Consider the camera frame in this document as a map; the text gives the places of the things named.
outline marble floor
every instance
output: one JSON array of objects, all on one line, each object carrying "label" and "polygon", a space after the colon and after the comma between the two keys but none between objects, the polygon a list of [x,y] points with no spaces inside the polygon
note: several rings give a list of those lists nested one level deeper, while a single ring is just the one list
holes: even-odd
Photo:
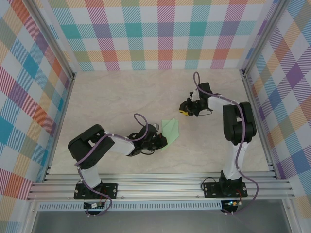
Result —
[{"label": "marble floor", "polygon": [[[198,70],[201,82],[214,93],[247,101],[237,69]],[[94,124],[120,135],[138,132],[133,118],[143,114],[149,123],[177,119],[179,138],[165,151],[134,157],[108,152],[98,163],[100,173],[219,172],[227,156],[222,116],[189,117],[179,105],[195,89],[193,70],[79,72],[73,87],[50,174],[76,174],[68,142]],[[243,171],[268,171],[259,136],[246,152]]]}]

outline plaid wall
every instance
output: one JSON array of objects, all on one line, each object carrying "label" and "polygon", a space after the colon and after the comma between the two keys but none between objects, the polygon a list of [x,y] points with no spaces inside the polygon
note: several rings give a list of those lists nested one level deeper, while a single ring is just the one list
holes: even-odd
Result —
[{"label": "plaid wall", "polygon": [[271,18],[274,10],[276,9],[276,6],[277,6],[278,2],[279,2],[279,0],[273,0],[273,3],[272,3],[272,5],[271,5],[271,7],[270,7],[270,9],[268,11],[268,14],[266,15],[266,17],[265,17],[265,19],[264,19],[264,21],[263,21],[263,23],[262,23],[262,25],[261,25],[257,35],[255,37],[255,40],[254,40],[254,42],[252,44],[252,47],[250,48],[250,50],[249,50],[249,52],[248,52],[248,54],[246,56],[246,59],[245,59],[243,65],[242,65],[241,69],[245,69],[245,67],[246,67],[246,65],[247,65],[247,63],[249,61],[249,58],[251,57],[254,49],[256,48],[258,42],[260,41],[261,35],[263,33],[263,30],[266,28],[269,19]]},{"label": "plaid wall", "polygon": [[237,67],[266,0],[49,3],[82,70],[136,70]]},{"label": "plaid wall", "polygon": [[41,3],[41,0],[34,0],[34,2],[36,3],[36,5],[37,5],[39,11],[41,12],[41,14],[42,14],[44,20],[46,21],[47,25],[49,26],[49,28],[50,28],[50,30],[51,30],[51,32],[52,32],[52,34],[53,34],[53,36],[54,36],[54,38],[55,38],[57,44],[59,45],[60,49],[63,51],[64,56],[66,57],[69,66],[71,67],[71,69],[72,69],[73,71],[75,71],[75,72],[79,71],[79,69],[78,69],[78,68],[79,68],[79,65],[78,65],[78,67],[75,67],[75,66],[74,66],[71,57],[69,56],[67,50],[66,50],[65,47],[64,47],[64,44],[62,43],[62,41],[61,41],[61,39],[60,39],[58,33],[56,32],[55,27],[53,26],[53,24],[52,24],[50,18],[48,17],[46,11],[44,10],[44,8],[43,8],[43,6],[42,6],[42,3]]},{"label": "plaid wall", "polygon": [[311,227],[311,0],[292,0],[248,77],[281,177]]},{"label": "plaid wall", "polygon": [[29,190],[47,162],[68,85],[22,0],[0,0],[1,233],[21,226]]}]

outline green paper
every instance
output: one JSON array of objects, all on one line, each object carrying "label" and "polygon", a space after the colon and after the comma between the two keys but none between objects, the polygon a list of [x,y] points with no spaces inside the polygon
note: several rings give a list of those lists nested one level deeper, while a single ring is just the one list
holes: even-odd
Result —
[{"label": "green paper", "polygon": [[173,141],[179,137],[178,120],[163,120],[162,134],[164,137],[166,137],[167,140],[167,145],[162,148],[162,151],[164,151]]}]

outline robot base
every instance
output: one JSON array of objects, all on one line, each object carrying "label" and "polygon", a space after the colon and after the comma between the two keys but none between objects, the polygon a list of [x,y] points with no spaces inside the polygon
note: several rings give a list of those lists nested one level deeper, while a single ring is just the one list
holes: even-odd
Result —
[{"label": "robot base", "polygon": [[[118,184],[117,183],[100,183],[98,186],[93,188],[94,190],[108,195],[111,199],[117,198]],[[93,193],[83,183],[76,185],[74,199],[100,199],[101,195]]]},{"label": "robot base", "polygon": [[203,183],[203,189],[204,189],[204,197],[205,198],[240,198],[240,197],[246,198],[248,196],[244,182],[242,182],[241,188],[232,190],[227,195],[224,195],[222,193],[218,182],[217,183],[215,183],[215,182],[204,182]]}]

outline purple cable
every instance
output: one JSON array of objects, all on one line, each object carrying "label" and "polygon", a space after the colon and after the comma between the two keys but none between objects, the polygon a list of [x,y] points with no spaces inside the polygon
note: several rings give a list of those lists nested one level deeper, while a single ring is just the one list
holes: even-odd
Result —
[{"label": "purple cable", "polygon": [[93,148],[89,151],[89,153],[87,153],[86,156],[84,156],[81,160],[79,160],[77,163],[74,164],[76,167],[78,167],[78,173],[79,173],[79,176],[80,176],[81,179],[82,179],[83,184],[84,184],[90,191],[92,191],[92,192],[94,192],[94,193],[96,193],[96,194],[98,194],[98,195],[101,195],[101,196],[103,196],[104,198],[107,198],[107,199],[110,200],[110,204],[109,204],[108,208],[105,209],[105,210],[103,210],[103,211],[101,211],[101,212],[100,212],[99,214],[97,214],[97,215],[93,215],[94,217],[100,216],[100,215],[106,213],[106,212],[111,208],[111,206],[112,206],[112,199],[111,199],[108,195],[103,194],[103,193],[101,193],[101,192],[98,192],[98,191],[92,189],[89,185],[87,185],[87,183],[85,182],[85,180],[83,179],[83,176],[82,176],[82,174],[81,174],[79,164],[81,164],[83,161],[85,161],[85,159],[87,159],[87,158],[93,153],[93,151],[98,147],[98,145],[99,145],[106,137],[118,137],[118,138],[121,138],[121,139],[123,139],[123,140],[125,140],[125,141],[130,141],[130,142],[137,142],[137,141],[143,139],[143,138],[147,135],[147,132],[148,132],[148,122],[147,122],[147,119],[146,119],[142,114],[135,113],[135,114],[134,114],[134,118],[135,118],[135,120],[136,120],[141,126],[144,126],[144,125],[143,125],[142,123],[140,123],[140,122],[137,120],[136,116],[142,117],[142,118],[144,119],[145,123],[146,123],[146,131],[145,131],[145,133],[144,133],[143,136],[141,136],[140,138],[137,138],[137,139],[129,139],[129,138],[127,138],[127,137],[123,137],[123,136],[120,136],[120,135],[117,135],[117,134],[112,134],[112,133],[105,134],[104,136],[102,136],[102,137],[98,140],[98,142],[93,146]]},{"label": "purple cable", "polygon": [[239,158],[240,151],[241,151],[242,145],[243,145],[243,143],[244,143],[244,139],[245,139],[245,119],[244,119],[244,115],[243,115],[243,110],[242,110],[242,108],[239,106],[239,104],[236,103],[236,102],[233,101],[233,100],[230,100],[230,99],[228,99],[228,98],[226,98],[226,97],[223,97],[223,96],[221,96],[221,95],[214,95],[214,94],[212,94],[212,93],[208,93],[208,92],[202,90],[202,89],[199,87],[199,85],[197,84],[196,80],[195,80],[195,74],[198,75],[199,84],[200,84],[200,75],[199,75],[199,73],[198,73],[197,71],[194,72],[194,74],[193,74],[193,81],[194,81],[194,84],[196,85],[196,87],[197,87],[197,89],[198,89],[199,91],[201,91],[201,92],[203,92],[204,94],[207,94],[207,95],[209,95],[209,96],[217,97],[217,98],[223,99],[223,100],[225,100],[225,101],[227,101],[227,102],[229,102],[229,103],[235,104],[235,105],[238,107],[238,109],[239,109],[239,112],[240,112],[240,115],[241,115],[241,119],[242,119],[242,139],[241,139],[241,143],[240,143],[240,146],[239,146],[239,149],[238,149],[238,152],[237,152],[237,157],[235,158],[235,166],[236,166],[236,168],[237,168],[239,174],[240,174],[242,177],[244,177],[245,179],[247,179],[247,180],[253,182],[253,183],[256,185],[256,193],[255,193],[253,199],[252,199],[252,200],[249,202],[249,204],[248,204],[247,206],[245,206],[243,209],[236,211],[236,213],[242,212],[242,211],[244,211],[247,207],[249,207],[249,206],[253,203],[253,201],[256,199],[256,197],[257,197],[257,195],[258,195],[258,192],[259,192],[258,183],[257,183],[256,181],[254,181],[252,178],[249,178],[249,177],[245,176],[245,175],[243,174],[243,172],[240,171],[240,168],[239,168],[239,165],[238,165],[238,158]]}]

